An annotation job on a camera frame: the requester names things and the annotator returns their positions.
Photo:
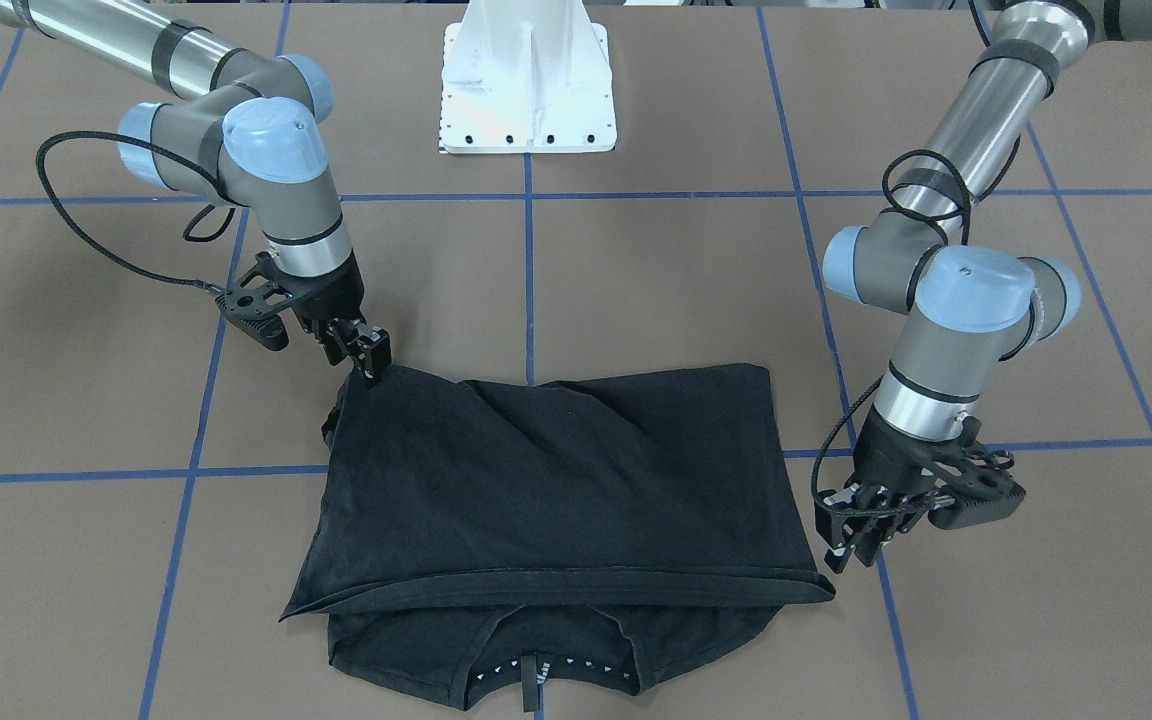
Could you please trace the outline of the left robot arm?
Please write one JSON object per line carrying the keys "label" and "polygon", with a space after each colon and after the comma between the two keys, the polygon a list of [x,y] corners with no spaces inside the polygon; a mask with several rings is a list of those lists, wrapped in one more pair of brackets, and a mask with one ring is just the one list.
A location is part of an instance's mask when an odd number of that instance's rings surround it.
{"label": "left robot arm", "polygon": [[920,149],[884,169],[884,209],[820,263],[827,290],[904,319],[841,488],[814,488],[824,561],[872,566],[919,521],[942,530],[1009,518],[1014,457],[979,441],[977,404],[1002,361],[1055,338],[1082,306],[1070,266],[970,241],[1030,119],[1061,74],[1107,41],[1152,41],[1152,1],[1006,1],[987,45]]}

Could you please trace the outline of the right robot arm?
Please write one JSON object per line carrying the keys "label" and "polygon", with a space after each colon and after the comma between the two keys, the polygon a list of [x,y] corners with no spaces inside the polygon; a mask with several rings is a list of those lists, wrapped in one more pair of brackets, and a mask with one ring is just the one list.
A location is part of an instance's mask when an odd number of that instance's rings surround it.
{"label": "right robot arm", "polygon": [[134,106],[108,141],[132,176],[250,210],[265,250],[229,285],[156,274],[215,302],[227,323],[283,350],[283,313],[329,364],[376,381],[391,338],[362,314],[365,288],[319,132],[332,83],[303,55],[265,58],[145,1],[0,1],[0,24],[32,29],[154,83],[173,103]]}

